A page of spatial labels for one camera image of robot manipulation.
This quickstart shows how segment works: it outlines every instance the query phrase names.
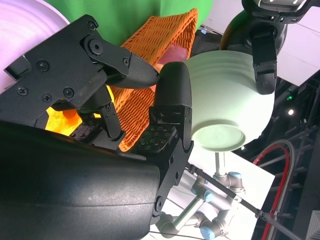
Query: robotic hand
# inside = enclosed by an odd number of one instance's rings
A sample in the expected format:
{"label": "robotic hand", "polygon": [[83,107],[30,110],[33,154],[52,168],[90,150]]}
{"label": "robotic hand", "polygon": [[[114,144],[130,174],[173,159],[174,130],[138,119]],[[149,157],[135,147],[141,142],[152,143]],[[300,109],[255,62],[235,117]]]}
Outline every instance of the robotic hand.
{"label": "robotic hand", "polygon": [[272,94],[277,82],[277,55],[284,45],[288,24],[299,22],[318,0],[242,0],[244,11],[228,25],[220,49],[253,57],[256,88]]}
{"label": "robotic hand", "polygon": [[[0,239],[141,239],[180,182],[193,149],[187,67],[159,75],[97,27],[85,15],[6,68],[16,83],[0,95]],[[105,84],[156,83],[149,127],[117,151],[125,132]],[[82,124],[69,137],[44,130],[49,107],[76,109]]]}

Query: orange wicker basket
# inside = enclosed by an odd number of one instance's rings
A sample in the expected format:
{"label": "orange wicker basket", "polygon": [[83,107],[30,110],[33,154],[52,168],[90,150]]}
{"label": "orange wicker basket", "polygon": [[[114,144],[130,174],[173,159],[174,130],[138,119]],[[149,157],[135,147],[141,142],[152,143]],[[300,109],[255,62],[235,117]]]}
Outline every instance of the orange wicker basket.
{"label": "orange wicker basket", "polygon": [[[197,9],[180,15],[152,16],[122,47],[153,66],[172,44],[187,49],[189,57],[195,38],[197,19]],[[155,94],[150,88],[112,87],[111,89],[121,128],[126,131],[119,148],[128,151],[149,124],[148,111],[153,104]]]}

